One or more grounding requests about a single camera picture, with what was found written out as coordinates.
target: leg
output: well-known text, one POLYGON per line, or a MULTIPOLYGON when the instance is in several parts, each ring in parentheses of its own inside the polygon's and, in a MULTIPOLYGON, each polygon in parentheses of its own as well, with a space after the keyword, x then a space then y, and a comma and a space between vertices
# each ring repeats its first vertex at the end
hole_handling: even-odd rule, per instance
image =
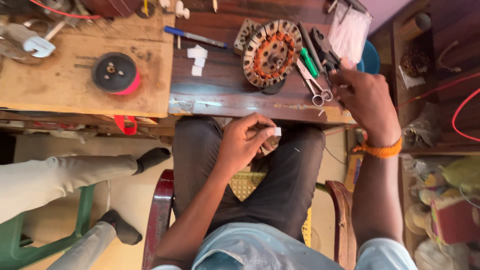
POLYGON ((264 180, 243 202, 248 215, 300 239, 324 147, 325 134, 315 127, 300 125, 288 130, 270 153, 264 180))
POLYGON ((47 270, 88 270, 117 237, 124 244, 136 245, 142 235, 111 210, 47 270))
POLYGON ((66 196, 81 186, 132 175, 137 162, 131 155, 74 156, 30 160, 0 166, 0 223, 66 196))
MULTIPOLYGON (((173 212, 179 217, 205 184, 215 163, 223 131, 212 117, 183 117, 173 138, 173 212)), ((208 232, 239 216, 241 203, 228 185, 208 232)))
POLYGON ((47 270, 87 270, 117 237, 112 225, 100 221, 47 270))

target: wooden table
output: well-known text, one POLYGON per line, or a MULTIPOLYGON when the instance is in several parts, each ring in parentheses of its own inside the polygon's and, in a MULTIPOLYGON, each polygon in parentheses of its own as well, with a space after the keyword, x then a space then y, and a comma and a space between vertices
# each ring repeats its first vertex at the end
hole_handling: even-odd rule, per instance
POLYGON ((39 65, 4 59, 1 70, 0 62, 0 108, 167 117, 173 37, 163 27, 174 23, 175 15, 158 7, 148 19, 132 14, 62 29, 51 40, 57 48, 39 65), (108 52, 133 59, 141 78, 135 92, 117 96, 94 85, 92 66, 108 52))
MULTIPOLYGON (((174 44, 169 113, 177 115, 245 116, 252 112, 273 119, 317 123, 354 123, 350 113, 337 101, 322 108, 312 104, 312 95, 297 69, 292 71, 278 94, 264 95, 243 74, 242 57, 233 53, 233 43, 245 18, 265 23, 287 19, 302 21, 307 30, 317 26, 329 33, 332 14, 325 14, 325 0, 218 0, 214 13, 211 0, 184 0, 190 9, 189 20, 176 20, 176 27, 228 44, 228 49, 182 39, 181 49, 174 44), (192 76, 194 59, 187 58, 187 48, 196 44, 208 50, 202 77, 192 76)), ((328 84, 317 79, 322 87, 328 84)))

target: gray sock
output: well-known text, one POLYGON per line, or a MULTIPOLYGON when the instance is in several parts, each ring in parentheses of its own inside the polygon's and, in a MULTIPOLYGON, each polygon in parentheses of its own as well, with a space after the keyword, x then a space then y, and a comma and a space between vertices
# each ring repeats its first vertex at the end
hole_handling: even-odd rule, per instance
POLYGON ((117 232, 117 237, 124 244, 136 245, 142 240, 142 235, 130 224, 125 222, 115 210, 108 211, 98 221, 104 221, 112 225, 117 232))
POLYGON ((157 147, 146 152, 143 156, 137 159, 138 169, 133 175, 143 173, 145 170, 168 160, 170 156, 170 151, 166 148, 157 147))

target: person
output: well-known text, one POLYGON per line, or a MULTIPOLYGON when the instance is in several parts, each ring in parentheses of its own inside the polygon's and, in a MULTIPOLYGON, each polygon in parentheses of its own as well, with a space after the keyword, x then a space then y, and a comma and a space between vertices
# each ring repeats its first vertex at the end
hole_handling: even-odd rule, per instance
MULTIPOLYGON (((356 269, 416 269, 402 245, 401 129, 385 78, 343 70, 330 82, 335 97, 367 131, 368 146, 390 153, 380 158, 368 151, 363 158, 353 193, 356 269)), ((210 117, 179 120, 173 141, 176 221, 158 243, 154 270, 342 269, 301 236, 325 146, 321 130, 308 124, 282 130, 278 147, 267 155, 265 178, 243 202, 228 186, 266 146, 274 127, 258 113, 224 132, 210 117)))
MULTIPOLYGON (((131 155, 71 156, 1 165, 0 225, 79 187, 136 175, 168 158, 170 151, 157 147, 137 160, 131 155)), ((110 210, 48 270, 89 269, 115 237, 128 245, 142 240, 142 235, 117 211, 110 210)))

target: shirt sleeve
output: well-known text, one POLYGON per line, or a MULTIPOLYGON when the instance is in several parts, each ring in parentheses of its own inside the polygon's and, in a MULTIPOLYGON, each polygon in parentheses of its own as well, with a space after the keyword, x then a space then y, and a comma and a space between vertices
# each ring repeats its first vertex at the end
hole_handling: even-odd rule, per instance
POLYGON ((175 265, 159 265, 152 270, 181 270, 178 266, 175 265))
POLYGON ((417 270, 417 266, 402 244, 388 238, 376 238, 360 247, 355 270, 376 269, 417 270))

